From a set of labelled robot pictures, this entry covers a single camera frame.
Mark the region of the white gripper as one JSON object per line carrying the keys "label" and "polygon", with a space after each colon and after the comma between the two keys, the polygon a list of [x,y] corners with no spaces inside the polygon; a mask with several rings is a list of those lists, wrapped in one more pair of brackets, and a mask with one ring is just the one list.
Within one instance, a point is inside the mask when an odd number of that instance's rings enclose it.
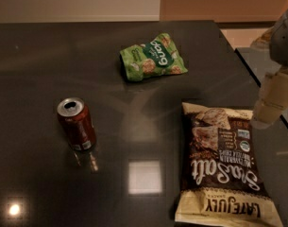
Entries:
{"label": "white gripper", "polygon": [[269,48],[271,60],[283,66],[264,76],[251,118],[252,127],[259,130],[271,126],[288,108],[288,9],[273,26]]}

